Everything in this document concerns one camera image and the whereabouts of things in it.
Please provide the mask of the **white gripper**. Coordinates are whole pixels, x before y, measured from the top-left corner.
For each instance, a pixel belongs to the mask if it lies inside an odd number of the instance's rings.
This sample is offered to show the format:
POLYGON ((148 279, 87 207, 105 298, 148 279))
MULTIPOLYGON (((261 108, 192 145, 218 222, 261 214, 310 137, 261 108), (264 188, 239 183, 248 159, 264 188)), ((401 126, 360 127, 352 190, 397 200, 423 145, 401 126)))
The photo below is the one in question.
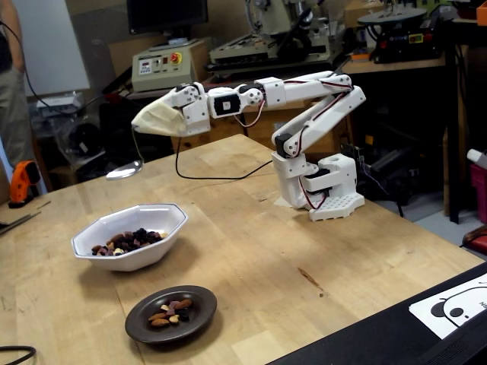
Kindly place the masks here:
POLYGON ((195 82, 175 87, 167 94, 167 105, 172 108, 183 108, 186 126, 184 136, 202 134, 210 130, 207 96, 202 84, 195 82))

